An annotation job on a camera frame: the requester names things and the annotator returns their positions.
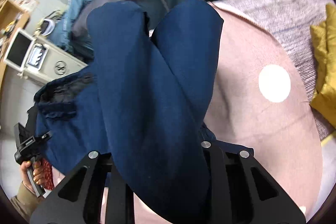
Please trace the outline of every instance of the person's arm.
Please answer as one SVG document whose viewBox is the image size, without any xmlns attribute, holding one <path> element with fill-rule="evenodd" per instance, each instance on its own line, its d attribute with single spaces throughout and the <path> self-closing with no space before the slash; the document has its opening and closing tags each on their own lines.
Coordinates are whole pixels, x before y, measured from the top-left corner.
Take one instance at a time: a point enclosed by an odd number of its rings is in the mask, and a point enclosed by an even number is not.
<svg viewBox="0 0 336 224">
<path fill-rule="evenodd" d="M 26 173 L 27 168 L 31 165 L 30 161 L 24 161 L 20 165 L 20 173 L 22 177 L 22 183 L 19 187 L 18 193 L 15 197 L 11 198 L 11 203 L 15 209 L 22 215 L 22 217 L 29 222 L 33 211 L 39 205 L 41 201 L 44 200 L 44 197 L 37 198 L 34 193 L 33 187 L 30 183 L 28 175 Z M 37 161 L 34 166 L 34 181 L 37 184 L 43 185 L 45 182 L 43 167 L 41 162 Z"/>
</svg>

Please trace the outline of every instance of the red knitted fabric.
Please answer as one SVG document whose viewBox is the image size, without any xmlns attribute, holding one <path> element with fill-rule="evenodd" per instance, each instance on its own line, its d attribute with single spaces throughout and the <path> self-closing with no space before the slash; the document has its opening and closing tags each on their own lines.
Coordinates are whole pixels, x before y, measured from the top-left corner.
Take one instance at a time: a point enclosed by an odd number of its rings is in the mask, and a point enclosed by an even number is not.
<svg viewBox="0 0 336 224">
<path fill-rule="evenodd" d="M 53 182 L 53 171 L 51 169 L 51 164 L 46 159 L 42 159 L 42 165 L 45 178 L 44 188 L 47 190 L 53 190 L 55 186 Z"/>
</svg>

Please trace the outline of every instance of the human hand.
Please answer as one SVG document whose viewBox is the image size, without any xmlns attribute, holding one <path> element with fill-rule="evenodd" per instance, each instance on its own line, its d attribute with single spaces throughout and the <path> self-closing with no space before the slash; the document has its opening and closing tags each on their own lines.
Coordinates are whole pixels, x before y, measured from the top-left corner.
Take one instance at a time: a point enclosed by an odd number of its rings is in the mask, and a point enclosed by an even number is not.
<svg viewBox="0 0 336 224">
<path fill-rule="evenodd" d="M 27 168 L 29 168 L 30 165 L 31 165 L 30 161 L 24 161 L 20 165 L 20 173 L 21 173 L 23 185 L 26 186 L 26 188 L 28 188 L 32 193 L 34 193 L 34 189 L 27 175 Z M 41 162 L 40 161 L 35 162 L 34 168 L 35 168 L 33 172 L 34 181 L 36 181 L 36 184 L 38 185 L 44 185 L 45 178 L 44 178 L 43 166 L 41 166 Z"/>
</svg>

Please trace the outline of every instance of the brown sleeve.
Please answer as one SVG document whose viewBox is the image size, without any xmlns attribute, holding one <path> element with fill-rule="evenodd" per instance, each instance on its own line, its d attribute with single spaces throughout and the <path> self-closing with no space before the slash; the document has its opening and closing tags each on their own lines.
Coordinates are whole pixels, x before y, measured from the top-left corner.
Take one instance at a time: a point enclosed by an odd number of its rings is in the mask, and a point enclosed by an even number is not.
<svg viewBox="0 0 336 224">
<path fill-rule="evenodd" d="M 37 198 L 37 196 L 28 190 L 22 182 L 17 195 L 10 199 L 14 208 L 27 222 L 29 222 L 29 218 L 33 211 L 43 200 L 44 197 Z"/>
</svg>

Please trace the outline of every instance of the navy blue trousers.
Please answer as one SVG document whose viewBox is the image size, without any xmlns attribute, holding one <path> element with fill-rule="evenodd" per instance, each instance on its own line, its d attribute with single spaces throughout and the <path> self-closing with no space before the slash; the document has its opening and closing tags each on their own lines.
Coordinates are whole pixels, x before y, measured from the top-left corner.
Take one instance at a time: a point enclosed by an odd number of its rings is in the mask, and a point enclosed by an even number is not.
<svg viewBox="0 0 336 224">
<path fill-rule="evenodd" d="M 177 5 L 148 37 L 133 2 L 91 12 L 94 62 L 34 97 L 36 134 L 63 173 L 88 152 L 111 152 L 121 176 L 172 223 L 204 223 L 210 188 L 201 142 L 212 97 L 223 20 L 202 0 Z"/>
</svg>

